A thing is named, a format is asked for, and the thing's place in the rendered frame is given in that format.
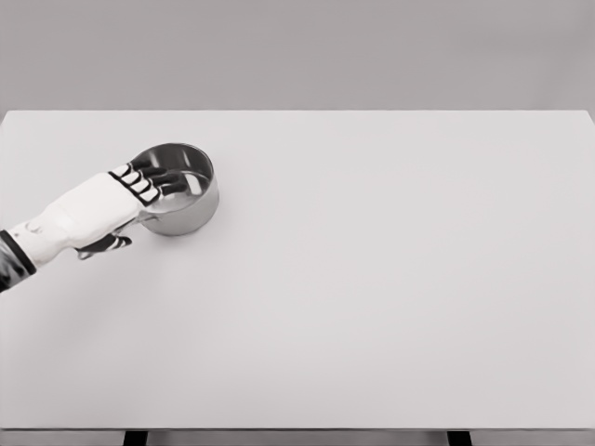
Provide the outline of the silver steel pot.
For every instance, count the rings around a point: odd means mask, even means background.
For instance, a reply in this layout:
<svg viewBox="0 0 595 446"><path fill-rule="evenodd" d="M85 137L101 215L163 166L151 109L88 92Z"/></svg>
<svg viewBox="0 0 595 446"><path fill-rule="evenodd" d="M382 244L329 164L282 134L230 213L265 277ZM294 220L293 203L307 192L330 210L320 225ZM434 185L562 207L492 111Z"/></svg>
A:
<svg viewBox="0 0 595 446"><path fill-rule="evenodd" d="M149 162L178 174L187 186L153 204L140 224L163 236L182 236L205 225L219 204L214 166L201 149L185 143L165 143L138 154L136 162Z"/></svg>

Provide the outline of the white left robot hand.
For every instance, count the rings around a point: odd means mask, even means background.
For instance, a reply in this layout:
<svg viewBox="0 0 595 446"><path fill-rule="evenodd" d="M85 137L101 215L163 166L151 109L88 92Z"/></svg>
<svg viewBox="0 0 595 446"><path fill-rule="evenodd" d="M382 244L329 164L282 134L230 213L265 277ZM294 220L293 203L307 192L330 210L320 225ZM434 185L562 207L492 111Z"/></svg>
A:
<svg viewBox="0 0 595 446"><path fill-rule="evenodd" d="M38 229L61 250L82 259L129 246L120 232L166 197L189 188L181 174L149 161L131 161L96 174L47 206Z"/></svg>

